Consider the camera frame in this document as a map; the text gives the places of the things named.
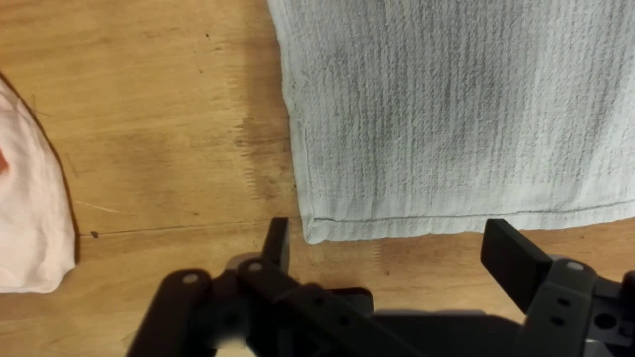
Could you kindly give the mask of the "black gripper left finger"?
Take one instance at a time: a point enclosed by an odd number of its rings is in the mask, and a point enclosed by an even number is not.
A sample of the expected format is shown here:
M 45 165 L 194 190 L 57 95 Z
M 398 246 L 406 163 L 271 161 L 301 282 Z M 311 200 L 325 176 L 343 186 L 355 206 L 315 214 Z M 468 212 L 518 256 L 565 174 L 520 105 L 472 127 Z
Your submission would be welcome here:
M 285 218 L 271 218 L 262 256 L 279 270 L 289 268 L 289 226 Z

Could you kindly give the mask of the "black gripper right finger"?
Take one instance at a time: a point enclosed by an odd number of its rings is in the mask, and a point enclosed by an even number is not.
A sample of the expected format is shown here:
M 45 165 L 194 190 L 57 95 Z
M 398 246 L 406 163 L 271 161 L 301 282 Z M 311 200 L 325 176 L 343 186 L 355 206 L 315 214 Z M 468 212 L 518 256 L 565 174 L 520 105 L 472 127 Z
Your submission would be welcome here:
M 551 268 L 551 258 L 502 218 L 486 222 L 480 262 L 520 311 L 529 309 Z

